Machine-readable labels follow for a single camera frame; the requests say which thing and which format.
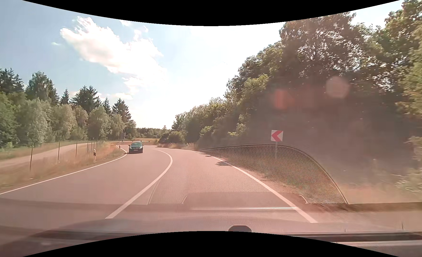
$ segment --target sky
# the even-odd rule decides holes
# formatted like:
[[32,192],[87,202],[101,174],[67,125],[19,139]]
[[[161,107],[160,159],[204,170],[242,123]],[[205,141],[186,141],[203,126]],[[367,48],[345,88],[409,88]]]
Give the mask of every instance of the sky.
[[[384,26],[402,0],[356,10]],[[222,97],[244,60],[280,40],[284,23],[175,26],[0,0],[0,66],[27,84],[44,72],[60,95],[92,85],[111,105],[125,100],[138,127],[171,127],[176,114]]]

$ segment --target wire fence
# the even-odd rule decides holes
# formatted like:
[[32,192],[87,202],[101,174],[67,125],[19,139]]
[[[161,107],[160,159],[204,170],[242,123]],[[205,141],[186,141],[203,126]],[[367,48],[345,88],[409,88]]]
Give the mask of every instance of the wire fence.
[[104,141],[60,141],[44,143],[38,147],[16,145],[11,147],[0,145],[0,172],[25,171],[55,165],[61,161],[81,161],[96,159],[96,152]]

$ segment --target road edge line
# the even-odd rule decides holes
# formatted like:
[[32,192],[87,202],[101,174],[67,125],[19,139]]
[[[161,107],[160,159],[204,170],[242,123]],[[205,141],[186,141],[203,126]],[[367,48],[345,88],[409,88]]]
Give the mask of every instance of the road edge line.
[[157,150],[157,149],[154,149],[154,150],[165,153],[170,157],[170,164],[168,165],[168,167],[162,172],[162,174],[160,174],[156,179],[154,179],[149,185],[147,185],[145,188],[143,188],[143,190],[139,191],[136,195],[134,195],[132,198],[130,198],[128,201],[126,201],[123,205],[121,205],[119,208],[117,208],[114,212],[112,212],[110,215],[108,215],[105,219],[112,219],[112,218],[116,217],[117,214],[119,214],[125,208],[127,208],[130,204],[132,204],[136,199],[138,199],[138,197],[140,197],[142,194],[144,194],[148,189],[150,189],[152,187],[152,185],[154,185],[161,177],[163,177],[163,175],[165,175],[165,173],[167,173],[168,169],[173,164],[173,157],[171,157],[171,155],[169,155],[167,152]]
[[265,183],[263,183],[262,181],[258,180],[257,178],[255,178],[254,176],[252,176],[251,174],[249,174],[248,172],[243,171],[242,169],[235,167],[233,165],[231,165],[230,163],[221,160],[217,157],[214,157],[212,155],[209,155],[211,157],[213,157],[214,159],[220,160],[222,162],[225,162],[226,164],[232,166],[233,168],[241,171],[242,173],[246,174],[248,177],[254,179],[257,183],[259,183],[260,185],[262,185],[263,187],[265,187],[268,191],[272,192],[274,195],[276,195],[279,199],[281,199],[283,202],[287,203],[290,207],[295,208],[295,211],[298,212],[298,214],[300,214],[301,216],[303,216],[303,218],[305,218],[307,221],[309,221],[310,223],[317,223],[317,220],[315,220],[313,217],[311,217],[308,213],[306,213],[305,211],[303,211],[302,209],[300,209],[298,206],[296,206],[293,202],[289,201],[287,198],[285,198],[284,196],[282,196],[281,194],[279,194],[278,192],[276,192],[274,189],[272,189],[271,187],[269,187],[268,185],[266,185]]
[[[114,159],[114,160],[112,160],[112,161],[117,161],[118,159],[121,159],[121,158],[123,158],[123,157],[125,157],[126,155],[122,155],[121,157],[119,157],[119,158],[117,158],[117,159]],[[77,171],[77,172],[83,172],[83,171],[85,171],[85,170],[88,170],[88,169],[92,169],[92,168],[95,168],[95,167],[98,167],[98,166],[101,166],[101,165],[104,165],[104,164],[107,164],[107,163],[110,163],[111,161],[107,161],[107,162],[105,162],[105,163],[102,163],[102,164],[99,164],[99,165],[96,165],[96,166],[92,166],[92,167],[88,167],[88,168],[86,168],[86,169],[83,169],[83,170],[80,170],[80,171]],[[61,175],[61,176],[58,176],[58,177],[55,177],[55,178],[50,178],[50,179],[47,179],[47,180],[43,180],[43,181],[40,181],[40,182],[37,182],[37,183],[34,183],[34,184],[30,184],[30,185],[26,185],[26,186],[23,186],[23,187],[20,187],[20,188],[16,188],[16,189],[12,189],[12,190],[9,190],[9,191],[6,191],[6,192],[2,192],[2,193],[0,193],[0,195],[2,195],[2,194],[6,194],[6,193],[9,193],[9,192],[13,192],[13,191],[16,191],[16,190],[19,190],[19,189],[23,189],[23,188],[28,188],[28,187],[31,187],[31,186],[34,186],[34,185],[37,185],[37,184],[41,184],[41,183],[44,183],[44,182],[47,182],[47,181],[51,181],[51,180],[54,180],[54,179],[56,179],[56,178],[62,178],[62,177],[65,177],[65,176],[68,176],[68,175],[71,175],[71,174],[74,174],[74,173],[77,173],[77,172],[71,172],[71,173],[68,173],[68,174],[65,174],[65,175]]]

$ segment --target red and white chevron sign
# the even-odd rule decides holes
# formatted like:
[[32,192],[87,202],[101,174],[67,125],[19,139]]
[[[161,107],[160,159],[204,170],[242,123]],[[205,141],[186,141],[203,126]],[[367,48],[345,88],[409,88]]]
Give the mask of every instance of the red and white chevron sign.
[[271,141],[282,142],[282,130],[272,130],[271,131]]

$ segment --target dark car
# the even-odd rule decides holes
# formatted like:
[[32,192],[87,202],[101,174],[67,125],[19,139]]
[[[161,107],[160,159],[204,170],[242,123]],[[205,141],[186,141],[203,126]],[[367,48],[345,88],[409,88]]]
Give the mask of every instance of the dark car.
[[143,143],[140,141],[136,141],[131,143],[131,145],[128,147],[128,153],[142,153],[143,152]]

